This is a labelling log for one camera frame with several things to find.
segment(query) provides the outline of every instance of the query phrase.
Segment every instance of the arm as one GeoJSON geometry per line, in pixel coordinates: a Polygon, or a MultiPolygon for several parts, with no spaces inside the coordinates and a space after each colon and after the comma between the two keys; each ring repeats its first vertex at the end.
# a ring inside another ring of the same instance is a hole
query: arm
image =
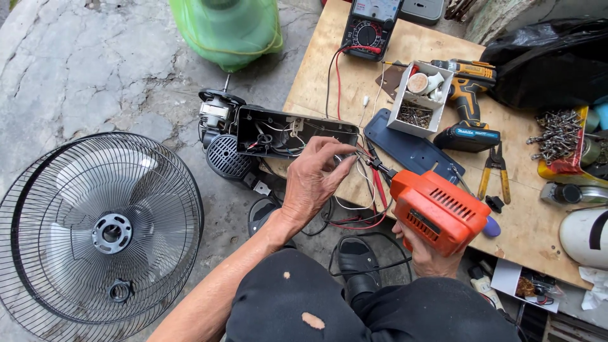
{"type": "Polygon", "coordinates": [[[161,322],[148,342],[219,341],[230,316],[232,300],[245,275],[278,251],[321,210],[348,175],[356,157],[334,169],[333,156],[355,147],[327,137],[313,137],[289,166],[283,207],[260,230],[213,269],[161,322]]]}
{"type": "Polygon", "coordinates": [[[449,257],[442,257],[400,221],[395,223],[392,231],[397,234],[397,239],[405,236],[412,245],[412,267],[418,277],[448,277],[456,279],[456,271],[458,270],[460,259],[462,259],[462,255],[465,253],[464,249],[449,257]]]}

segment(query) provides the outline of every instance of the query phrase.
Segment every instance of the open electrical box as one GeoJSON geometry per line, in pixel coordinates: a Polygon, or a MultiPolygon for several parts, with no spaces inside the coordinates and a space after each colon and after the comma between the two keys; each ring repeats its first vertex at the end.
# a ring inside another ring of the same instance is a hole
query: open electrical box
{"type": "Polygon", "coordinates": [[[331,136],[355,146],[359,127],[345,121],[241,106],[237,114],[237,152],[295,159],[313,136],[331,136]]]}

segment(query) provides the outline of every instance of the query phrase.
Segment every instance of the yellow cordless drill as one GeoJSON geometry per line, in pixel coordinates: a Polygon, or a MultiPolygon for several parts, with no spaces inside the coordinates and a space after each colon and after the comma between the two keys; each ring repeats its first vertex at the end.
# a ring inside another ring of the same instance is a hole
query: yellow cordless drill
{"type": "Polygon", "coordinates": [[[500,142],[500,132],[489,129],[481,121],[477,103],[478,92],[484,92],[496,84],[495,67],[480,61],[452,59],[449,61],[432,60],[430,63],[454,72],[454,78],[447,95],[456,103],[460,122],[439,133],[433,143],[440,149],[481,152],[500,142]]]}

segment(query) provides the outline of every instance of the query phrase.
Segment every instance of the white paper towel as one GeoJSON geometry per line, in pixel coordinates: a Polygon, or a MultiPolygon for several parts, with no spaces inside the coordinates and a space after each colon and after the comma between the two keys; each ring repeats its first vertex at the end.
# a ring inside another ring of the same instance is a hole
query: white paper towel
{"type": "Polygon", "coordinates": [[[581,278],[593,283],[591,291],[585,292],[581,307],[583,310],[597,308],[601,301],[608,299],[608,272],[590,267],[579,267],[581,278]]]}

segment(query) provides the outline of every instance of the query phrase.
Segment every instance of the fan hub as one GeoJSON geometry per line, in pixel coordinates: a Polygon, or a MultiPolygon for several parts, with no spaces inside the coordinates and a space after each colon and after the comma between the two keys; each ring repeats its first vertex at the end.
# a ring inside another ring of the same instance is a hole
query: fan hub
{"type": "Polygon", "coordinates": [[[124,250],[131,241],[131,222],[120,214],[108,214],[97,221],[91,230],[93,246],[104,254],[115,254],[124,250]]]}

